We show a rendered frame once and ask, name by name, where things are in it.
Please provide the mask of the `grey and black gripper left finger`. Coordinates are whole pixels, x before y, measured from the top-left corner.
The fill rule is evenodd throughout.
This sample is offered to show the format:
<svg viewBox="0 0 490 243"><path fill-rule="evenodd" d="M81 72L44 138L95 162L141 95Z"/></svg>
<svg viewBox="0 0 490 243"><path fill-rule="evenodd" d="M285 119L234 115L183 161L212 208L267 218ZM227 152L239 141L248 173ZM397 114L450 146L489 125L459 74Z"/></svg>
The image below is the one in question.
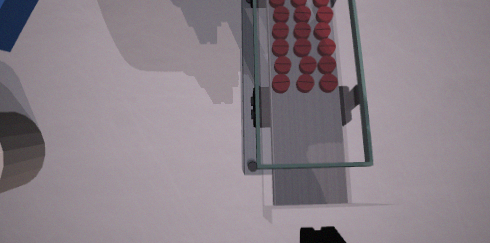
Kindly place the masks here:
<svg viewBox="0 0 490 243"><path fill-rule="evenodd" d="M300 228L300 243L325 243L318 230L313 227Z"/></svg>

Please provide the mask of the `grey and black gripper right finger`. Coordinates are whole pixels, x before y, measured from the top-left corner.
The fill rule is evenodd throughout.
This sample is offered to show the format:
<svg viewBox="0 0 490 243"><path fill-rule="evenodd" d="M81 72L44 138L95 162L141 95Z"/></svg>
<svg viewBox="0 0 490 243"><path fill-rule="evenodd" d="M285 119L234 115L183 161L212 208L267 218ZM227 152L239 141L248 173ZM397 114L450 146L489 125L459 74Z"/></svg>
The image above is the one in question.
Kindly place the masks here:
<svg viewBox="0 0 490 243"><path fill-rule="evenodd" d="M346 243L334 226L321 227L318 231L325 243Z"/></svg>

